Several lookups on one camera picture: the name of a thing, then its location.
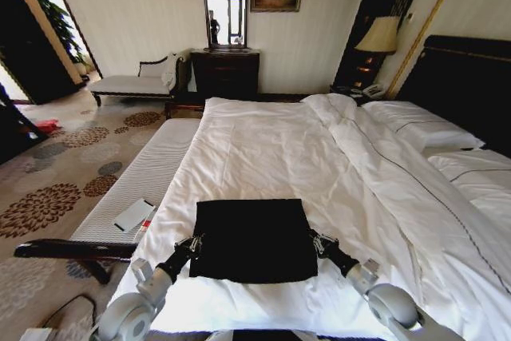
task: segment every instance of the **wooden dresser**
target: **wooden dresser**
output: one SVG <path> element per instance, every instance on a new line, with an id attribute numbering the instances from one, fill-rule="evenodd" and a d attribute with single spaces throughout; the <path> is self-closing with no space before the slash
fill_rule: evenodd
<path id="1" fill-rule="evenodd" d="M 197 92 L 204 98 L 254 100 L 259 81 L 259 51 L 192 52 Z"/>

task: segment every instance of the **dark headboard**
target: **dark headboard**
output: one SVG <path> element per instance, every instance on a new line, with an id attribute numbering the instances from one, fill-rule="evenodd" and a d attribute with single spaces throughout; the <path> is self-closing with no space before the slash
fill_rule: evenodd
<path id="1" fill-rule="evenodd" d="M 429 36 L 396 99 L 452 121 L 511 157 L 511 42 Z"/>

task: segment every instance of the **lamp shade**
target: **lamp shade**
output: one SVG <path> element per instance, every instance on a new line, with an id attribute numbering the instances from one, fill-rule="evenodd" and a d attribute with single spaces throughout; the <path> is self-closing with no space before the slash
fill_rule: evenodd
<path id="1" fill-rule="evenodd" d="M 359 51 L 393 53 L 398 48 L 398 16 L 376 18 L 366 36 L 355 47 Z"/>

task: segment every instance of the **bench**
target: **bench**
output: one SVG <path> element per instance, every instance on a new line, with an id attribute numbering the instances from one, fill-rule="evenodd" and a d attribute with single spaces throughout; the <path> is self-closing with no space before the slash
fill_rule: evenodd
<path id="1" fill-rule="evenodd" d="M 160 205 L 199 122 L 199 119 L 166 121 L 69 240 L 28 241 L 18 245 L 14 256 L 76 260 L 100 284 L 108 283 L 109 275 L 98 261 L 129 262 L 141 226 L 123 233 L 113 226 L 113 219 L 140 198 Z"/>
<path id="2" fill-rule="evenodd" d="M 97 106 L 101 95 L 146 97 L 165 100 L 165 116 L 170 118 L 169 102 L 188 88 L 192 76 L 190 50 L 169 54 L 158 61 L 141 61 L 138 75 L 113 75 L 87 85 Z"/>

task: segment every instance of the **telephone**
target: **telephone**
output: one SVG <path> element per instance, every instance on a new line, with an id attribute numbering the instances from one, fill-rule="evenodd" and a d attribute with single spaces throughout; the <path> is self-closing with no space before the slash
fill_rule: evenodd
<path id="1" fill-rule="evenodd" d="M 381 96 L 383 96 L 385 91 L 380 86 L 380 84 L 376 83 L 365 88 L 362 93 L 371 99 L 379 99 Z"/>

